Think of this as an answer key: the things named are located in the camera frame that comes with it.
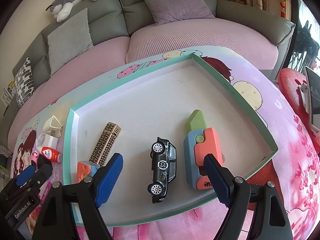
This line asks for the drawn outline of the red white glue bottle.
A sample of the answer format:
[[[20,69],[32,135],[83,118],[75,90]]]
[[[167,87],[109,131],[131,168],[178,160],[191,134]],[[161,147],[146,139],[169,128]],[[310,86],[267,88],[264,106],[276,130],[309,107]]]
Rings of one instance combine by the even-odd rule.
[[[41,146],[40,153],[51,162],[61,163],[62,161],[62,154],[53,148]]]

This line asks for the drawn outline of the pink smart watch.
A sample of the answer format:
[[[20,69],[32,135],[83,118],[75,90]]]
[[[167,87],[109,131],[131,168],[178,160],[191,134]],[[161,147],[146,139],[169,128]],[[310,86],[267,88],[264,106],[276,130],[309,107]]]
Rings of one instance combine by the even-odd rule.
[[[32,154],[30,155],[31,164],[37,166],[38,158],[39,158],[39,153],[36,151],[32,152]]]

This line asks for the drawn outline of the grey sofa with pink cover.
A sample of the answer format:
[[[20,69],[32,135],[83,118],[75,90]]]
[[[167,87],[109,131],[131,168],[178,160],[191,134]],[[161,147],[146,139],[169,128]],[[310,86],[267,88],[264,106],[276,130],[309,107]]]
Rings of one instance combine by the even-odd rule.
[[[155,25],[145,0],[84,0],[74,11],[87,10],[93,48],[50,72],[48,36],[52,22],[29,44],[11,67],[16,74],[26,59],[34,71],[35,92],[23,106],[12,100],[1,120],[1,145],[13,150],[23,126],[45,107],[83,83],[113,68],[157,54],[170,56],[193,46],[226,47],[274,79],[283,66],[295,24],[245,4],[203,0],[213,18]]]

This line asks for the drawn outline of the black toy car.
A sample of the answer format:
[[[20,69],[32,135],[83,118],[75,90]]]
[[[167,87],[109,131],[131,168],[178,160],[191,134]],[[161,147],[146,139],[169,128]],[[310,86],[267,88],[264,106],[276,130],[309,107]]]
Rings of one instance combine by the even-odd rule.
[[[164,200],[169,184],[176,178],[176,147],[169,140],[158,137],[151,146],[150,157],[153,177],[148,192],[152,195],[152,203],[157,204]]]

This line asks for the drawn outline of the cartoon couple printed blanket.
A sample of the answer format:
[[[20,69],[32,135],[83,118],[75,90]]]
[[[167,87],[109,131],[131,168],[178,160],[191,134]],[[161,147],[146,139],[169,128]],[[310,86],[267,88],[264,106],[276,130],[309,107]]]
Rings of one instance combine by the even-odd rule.
[[[211,239],[227,209],[204,181],[186,177],[185,122],[204,114],[216,131],[223,164],[235,176],[272,181],[294,239],[307,239],[319,223],[319,156],[305,126],[281,91],[234,51],[189,49],[167,59],[154,56],[86,77],[76,59],[40,85],[18,111],[8,136],[14,161],[29,135],[43,133],[55,116],[63,125],[50,182],[77,181],[106,124],[120,127],[112,153],[123,170],[100,208],[117,239]]]

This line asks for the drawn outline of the books beside sofa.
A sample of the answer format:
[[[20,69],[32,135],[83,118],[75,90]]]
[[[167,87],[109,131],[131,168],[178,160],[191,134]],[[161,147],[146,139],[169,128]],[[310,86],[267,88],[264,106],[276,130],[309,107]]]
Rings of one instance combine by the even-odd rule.
[[[16,85],[15,85],[15,80],[12,80],[7,87],[3,88],[3,93],[1,94],[1,101],[3,102],[3,104],[5,105],[5,107],[7,107],[14,95],[16,94]]]

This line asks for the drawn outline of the white power adapter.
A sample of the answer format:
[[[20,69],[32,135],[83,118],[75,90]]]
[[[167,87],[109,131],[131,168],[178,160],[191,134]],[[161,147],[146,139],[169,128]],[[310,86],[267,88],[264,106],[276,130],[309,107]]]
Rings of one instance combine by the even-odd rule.
[[[37,146],[49,147],[57,149],[58,138],[46,133],[41,133],[36,139],[35,144]]]

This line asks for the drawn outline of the gold patterned lighter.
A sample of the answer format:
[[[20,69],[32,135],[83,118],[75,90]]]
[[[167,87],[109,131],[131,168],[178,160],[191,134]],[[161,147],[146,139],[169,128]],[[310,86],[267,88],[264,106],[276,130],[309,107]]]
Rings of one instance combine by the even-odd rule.
[[[121,128],[117,124],[108,122],[98,139],[89,161],[103,166],[120,131]]]

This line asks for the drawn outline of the black power adapter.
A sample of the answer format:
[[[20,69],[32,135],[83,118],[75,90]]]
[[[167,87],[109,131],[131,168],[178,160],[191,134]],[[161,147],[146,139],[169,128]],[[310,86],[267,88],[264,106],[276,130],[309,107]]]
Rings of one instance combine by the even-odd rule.
[[[53,170],[52,162],[46,159],[43,155],[39,155],[37,159],[37,169],[39,170],[43,165],[48,165]]]

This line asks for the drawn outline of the black white patterned cushion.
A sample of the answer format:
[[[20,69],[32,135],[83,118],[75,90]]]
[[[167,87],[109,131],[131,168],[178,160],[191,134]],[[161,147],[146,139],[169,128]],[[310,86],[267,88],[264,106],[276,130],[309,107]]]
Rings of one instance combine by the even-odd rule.
[[[21,108],[35,92],[31,60],[29,57],[25,59],[23,66],[15,75],[15,85],[17,105]]]

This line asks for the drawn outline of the tablet on stool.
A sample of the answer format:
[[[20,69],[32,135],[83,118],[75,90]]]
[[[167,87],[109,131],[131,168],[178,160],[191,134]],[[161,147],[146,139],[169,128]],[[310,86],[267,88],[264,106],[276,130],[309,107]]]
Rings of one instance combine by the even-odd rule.
[[[307,102],[309,125],[313,133],[319,137],[319,75],[311,68],[305,68],[307,83]]]

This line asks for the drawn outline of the grey purple cushion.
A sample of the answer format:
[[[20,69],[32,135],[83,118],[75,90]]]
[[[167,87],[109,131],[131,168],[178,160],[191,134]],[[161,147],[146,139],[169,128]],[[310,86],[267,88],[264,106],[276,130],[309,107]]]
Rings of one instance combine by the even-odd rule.
[[[144,0],[150,10],[155,25],[166,23],[214,18],[204,0]]]

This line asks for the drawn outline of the cream plastic hair claw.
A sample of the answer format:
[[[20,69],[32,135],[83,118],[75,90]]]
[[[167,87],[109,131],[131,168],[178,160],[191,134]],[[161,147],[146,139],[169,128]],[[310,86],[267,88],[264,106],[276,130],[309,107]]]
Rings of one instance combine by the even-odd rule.
[[[43,132],[49,134],[53,137],[59,138],[61,137],[63,124],[61,124],[60,120],[52,115],[43,126]]]

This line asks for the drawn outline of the teal shallow cardboard tray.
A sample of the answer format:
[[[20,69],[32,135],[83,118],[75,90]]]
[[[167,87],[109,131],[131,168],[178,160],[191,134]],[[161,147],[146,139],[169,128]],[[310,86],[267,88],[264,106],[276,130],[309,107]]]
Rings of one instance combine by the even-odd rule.
[[[190,54],[164,61],[119,79],[74,105],[63,143],[63,182],[76,182],[79,161],[88,160],[105,125],[120,126],[112,152],[123,156],[122,172],[100,207],[107,226],[149,223],[195,209],[213,200],[211,189],[195,190],[185,172],[185,122],[204,112],[218,133],[224,165],[249,178],[278,152],[272,134],[248,102],[213,67]],[[177,174],[165,200],[154,204],[151,145],[168,139],[177,150]]]

